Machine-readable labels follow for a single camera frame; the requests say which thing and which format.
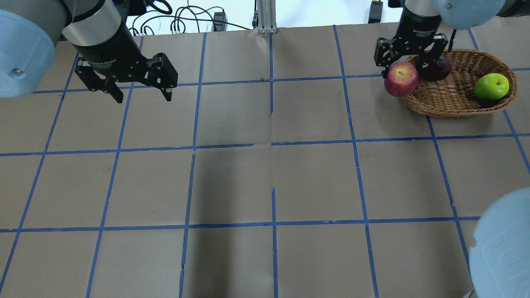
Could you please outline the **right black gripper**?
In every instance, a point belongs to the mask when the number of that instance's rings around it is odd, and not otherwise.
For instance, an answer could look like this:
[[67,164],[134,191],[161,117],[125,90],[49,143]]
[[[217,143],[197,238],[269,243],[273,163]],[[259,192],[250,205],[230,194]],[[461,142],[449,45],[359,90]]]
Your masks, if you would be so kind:
[[441,21],[437,12],[414,12],[403,8],[395,36],[376,41],[373,60],[376,66],[384,68],[382,77],[387,78],[390,66],[400,56],[417,54],[417,69],[436,62],[448,44],[445,34],[438,32]]

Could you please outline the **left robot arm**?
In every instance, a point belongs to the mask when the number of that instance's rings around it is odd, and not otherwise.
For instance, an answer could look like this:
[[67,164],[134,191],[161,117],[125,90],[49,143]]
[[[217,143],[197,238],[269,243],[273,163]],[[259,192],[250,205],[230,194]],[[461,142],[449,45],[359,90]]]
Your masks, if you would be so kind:
[[138,82],[172,100],[178,73],[164,53],[146,58],[126,25],[151,0],[2,0],[0,3],[0,95],[34,92],[51,67],[55,46],[69,41],[78,51],[74,72],[85,87],[123,102],[118,83]]

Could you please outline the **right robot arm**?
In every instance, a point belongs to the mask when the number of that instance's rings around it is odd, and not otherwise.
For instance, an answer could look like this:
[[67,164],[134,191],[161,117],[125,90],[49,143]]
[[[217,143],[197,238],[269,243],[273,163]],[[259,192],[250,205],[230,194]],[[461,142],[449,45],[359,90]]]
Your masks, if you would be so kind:
[[374,62],[387,77],[390,66],[403,56],[417,55],[417,69],[432,65],[452,40],[439,33],[445,23],[453,30],[467,30],[488,22],[495,16],[529,15],[528,0],[390,0],[391,8],[403,9],[392,39],[379,38]]

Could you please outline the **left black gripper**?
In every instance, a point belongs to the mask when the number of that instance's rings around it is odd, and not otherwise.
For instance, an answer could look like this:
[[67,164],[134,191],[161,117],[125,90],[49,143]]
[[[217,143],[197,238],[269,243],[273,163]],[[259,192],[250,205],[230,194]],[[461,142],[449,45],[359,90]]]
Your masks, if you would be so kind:
[[121,82],[139,82],[160,90],[167,102],[178,85],[178,72],[165,53],[145,57],[130,32],[121,25],[107,41],[94,46],[75,45],[79,59],[75,73],[92,92],[110,94],[123,103]]

